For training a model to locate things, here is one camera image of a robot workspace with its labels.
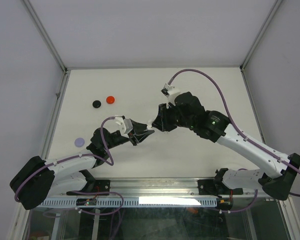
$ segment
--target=cable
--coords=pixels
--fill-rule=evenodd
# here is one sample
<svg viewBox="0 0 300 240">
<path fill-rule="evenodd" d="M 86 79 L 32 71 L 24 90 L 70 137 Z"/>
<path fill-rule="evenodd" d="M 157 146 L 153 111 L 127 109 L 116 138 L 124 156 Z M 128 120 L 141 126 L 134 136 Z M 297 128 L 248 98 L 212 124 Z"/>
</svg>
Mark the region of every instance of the cable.
<svg viewBox="0 0 300 240">
<path fill-rule="evenodd" d="M 230 114 L 230 111 L 229 111 L 229 108 L 228 108 L 228 105 L 226 103 L 226 99 L 225 99 L 225 96 L 224 94 L 222 93 L 220 87 L 218 86 L 218 84 L 209 76 L 207 75 L 206 73 L 200 71 L 200 70 L 196 70 L 196 69 L 190 69 L 190 68 L 186 68 L 186 69 L 183 69 L 183 70 L 180 70 L 178 71 L 176 74 L 173 75 L 173 77 L 170 79 L 170 81 L 168 82 L 168 85 L 171 85 L 172 82 L 175 80 L 175 78 L 181 74 L 181 73 L 184 73 L 184 72 L 195 72 L 195 73 L 198 73 L 198 74 L 201 74 L 203 76 L 205 76 L 207 79 L 210 80 L 210 82 L 213 83 L 213 85 L 216 87 L 217 91 L 219 92 L 220 94 L 220 97 L 222 99 L 222 102 L 223 102 L 223 105 L 224 105 L 224 108 L 225 108 L 225 111 L 226 111 L 226 114 L 228 115 L 228 118 L 231 122 L 231 124 L 233 125 L 234 129 L 236 130 L 236 132 L 241 136 L 243 137 L 244 139 L 246 139 L 246 135 L 238 128 L 238 126 L 236 125 L 235 121 L 233 120 L 231 114 Z M 256 146 L 257 148 L 259 148 L 260 150 L 264 151 L 265 153 L 269 154 L 270 156 L 272 156 L 273 158 L 275 158 L 276 160 L 278 160 L 279 162 L 283 163 L 284 165 L 288 166 L 289 168 L 293 169 L 294 171 L 296 171 L 298 174 L 300 174 L 300 170 L 296 167 L 294 167 L 293 165 L 291 165 L 290 163 L 286 162 L 285 160 L 281 160 L 281 158 L 279 156 L 277 156 L 276 154 L 274 154 L 273 152 L 269 151 L 268 149 L 264 148 L 263 146 L 259 145 L 258 143 L 254 142 L 253 140 L 251 139 L 247 139 L 247 141 L 249 143 L 251 143 L 252 145 Z M 296 196 L 296 197 L 300 197 L 300 194 L 297 194 L 297 193 L 292 193 L 290 192 L 290 194 L 292 196 Z"/>
<path fill-rule="evenodd" d="M 123 210 L 122 215 L 120 214 L 120 211 L 118 211 L 118 213 L 119 213 L 119 222 L 118 222 L 118 225 L 117 225 L 115 231 L 113 232 L 113 234 L 112 234 L 110 240 L 113 240 L 113 239 L 116 237 L 116 235 L 117 235 L 117 233 L 118 233 L 118 230 L 119 230 L 119 228 L 120 228 L 120 225 L 121 225 L 121 223 L 122 223 L 122 220 L 124 219 L 125 210 Z"/>
<path fill-rule="evenodd" d="M 100 126 L 100 133 L 101 133 L 101 139 L 102 139 L 102 142 L 103 142 L 103 145 L 104 145 L 104 149 L 105 149 L 105 152 L 108 154 L 109 158 L 110 158 L 110 161 L 111 163 L 109 162 L 105 162 L 107 164 L 109 164 L 110 166 L 113 166 L 115 163 L 114 163 L 114 159 L 112 158 L 112 155 L 109 151 L 109 148 L 108 148 L 108 145 L 107 145 L 107 142 L 106 142 L 106 139 L 105 139 L 105 135 L 104 135 L 104 125 L 107 121 L 109 120 L 114 120 L 116 117 L 114 116 L 110 116 L 108 118 L 106 118 L 105 120 L 103 120 L 103 122 L 101 123 L 101 126 Z"/>
<path fill-rule="evenodd" d="M 89 212 L 89 211 L 82 210 L 82 209 L 79 208 L 79 207 L 76 207 L 76 209 L 79 210 L 79 213 L 82 212 L 82 213 L 90 214 L 90 215 L 94 215 L 94 216 L 111 215 L 111 214 L 114 214 L 114 213 L 118 212 L 118 211 L 122 208 L 122 206 L 124 205 L 124 203 L 125 203 L 124 197 L 123 197 L 120 193 L 115 192 L 115 191 L 101 191 L 101 192 L 81 192 L 81 191 L 72 191 L 72 192 L 75 193 L 75 194 L 81 194 L 81 195 L 115 194 L 115 195 L 118 195 L 118 196 L 121 198 L 121 204 L 120 204 L 120 206 L 119 206 L 116 210 L 114 210 L 114 211 L 111 211 L 111 212 L 105 212 L 105 213 L 93 213 L 93 212 Z"/>
</svg>

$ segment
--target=purple cable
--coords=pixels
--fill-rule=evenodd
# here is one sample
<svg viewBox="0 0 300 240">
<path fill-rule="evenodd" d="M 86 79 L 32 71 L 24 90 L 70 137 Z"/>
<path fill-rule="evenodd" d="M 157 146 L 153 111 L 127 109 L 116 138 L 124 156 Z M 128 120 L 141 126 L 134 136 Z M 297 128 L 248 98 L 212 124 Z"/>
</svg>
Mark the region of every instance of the purple cable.
<svg viewBox="0 0 300 240">
<path fill-rule="evenodd" d="M 85 214 L 90 214 L 90 215 L 94 215 L 94 216 L 105 216 L 105 215 L 111 215 L 111 214 L 114 214 L 116 212 L 118 212 L 122 206 L 124 205 L 125 203 L 125 199 L 124 197 L 118 193 L 118 192 L 115 192 L 115 191 L 101 191 L 101 192 L 81 192 L 81 191 L 72 191 L 73 193 L 75 194 L 81 194 L 81 195 L 102 195 L 102 194 L 115 194 L 115 195 L 118 195 L 120 198 L 121 198 L 121 204 L 120 206 L 114 210 L 114 211 L 111 211 L 111 212 L 105 212 L 105 213 L 93 213 L 93 212 L 89 212 L 89 211 L 85 211 L 85 210 L 82 210 L 81 208 L 77 207 L 77 209 Z"/>
<path fill-rule="evenodd" d="M 121 213 L 120 211 L 118 211 L 118 214 L 119 214 L 119 223 L 120 223 L 120 219 L 121 219 Z M 115 214 L 112 214 L 111 216 L 111 223 L 110 223 L 110 231 L 109 231 L 109 240 L 112 240 L 112 238 L 114 237 L 114 235 L 112 233 L 112 226 L 113 226 L 113 223 L 114 223 L 114 218 L 115 218 Z"/>
<path fill-rule="evenodd" d="M 178 71 L 175 75 L 173 75 L 173 77 L 170 79 L 170 81 L 168 82 L 169 85 L 171 85 L 171 83 L 175 80 L 175 78 L 181 74 L 181 73 L 184 73 L 184 72 L 195 72 L 195 73 L 198 73 L 198 74 L 201 74 L 203 76 L 205 76 L 207 79 L 210 80 L 210 82 L 213 83 L 213 85 L 216 87 L 217 91 L 219 92 L 220 94 L 220 97 L 222 99 L 222 102 L 223 102 L 223 105 L 224 105 L 224 108 L 225 108 L 225 111 L 226 111 L 226 114 L 228 115 L 228 118 L 231 122 L 231 124 L 233 125 L 234 129 L 237 131 L 237 133 L 243 137 L 244 139 L 247 137 L 246 135 L 244 135 L 244 133 L 238 128 L 238 126 L 236 125 L 235 121 L 233 120 L 231 114 L 230 114 L 230 111 L 228 109 L 228 105 L 226 103 L 226 99 L 225 99 L 225 96 L 224 94 L 222 93 L 220 87 L 217 85 L 217 83 L 207 74 L 205 74 L 204 72 L 200 71 L 200 70 L 196 70 L 196 69 L 190 69 L 190 68 L 187 68 L 187 69 L 183 69 L 183 70 L 180 70 Z M 265 153 L 269 154 L 270 156 L 272 156 L 273 158 L 277 159 L 279 162 L 282 162 L 284 165 L 288 166 L 289 168 L 293 169 L 294 171 L 296 171 L 298 174 L 300 174 L 300 170 L 297 169 L 296 167 L 294 167 L 293 165 L 291 165 L 290 163 L 286 162 L 285 160 L 281 160 L 281 158 L 279 156 L 277 156 L 276 154 L 274 154 L 273 152 L 269 151 L 268 149 L 264 148 L 263 146 L 259 145 L 258 143 L 252 141 L 251 139 L 247 139 L 247 141 L 249 143 L 251 143 L 252 145 L 256 146 L 257 148 L 261 149 L 262 151 L 264 151 Z M 296 197 L 300 197 L 300 194 L 297 194 L 297 193 L 292 193 L 290 192 L 291 195 L 293 196 L 296 196 Z"/>
<path fill-rule="evenodd" d="M 114 223 L 114 218 L 115 218 L 115 214 L 112 214 L 112 216 L 111 216 L 111 221 L 110 221 L 109 240 L 110 240 L 110 237 L 111 237 L 112 225 L 113 225 L 113 223 Z"/>
<path fill-rule="evenodd" d="M 120 211 L 118 211 L 119 213 L 119 222 L 118 222 L 118 226 L 116 227 L 114 233 L 112 234 L 111 238 L 109 240 L 112 240 L 116 237 L 117 233 L 118 233 L 118 230 L 120 228 L 120 225 L 122 223 L 122 220 L 124 219 L 124 215 L 125 215 L 125 210 L 123 210 L 123 213 L 122 213 L 122 216 L 120 215 Z"/>
<path fill-rule="evenodd" d="M 110 158 L 110 161 L 111 163 L 109 162 L 105 162 L 107 164 L 109 164 L 110 166 L 113 166 L 115 163 L 114 163 L 114 159 L 112 158 L 112 155 L 109 151 L 109 148 L 108 148 L 108 145 L 107 145 L 107 142 L 106 142 L 106 139 L 105 139 L 105 135 L 104 135 L 104 125 L 107 121 L 109 120 L 114 120 L 115 117 L 114 116 L 110 116 L 108 118 L 106 118 L 105 120 L 103 120 L 103 122 L 101 123 L 101 126 L 100 126 L 100 133 L 101 133 L 101 139 L 102 139 L 102 142 L 103 142 L 103 145 L 104 145 L 104 148 L 105 148 L 105 151 L 106 153 L 108 154 L 109 158 Z"/>
</svg>

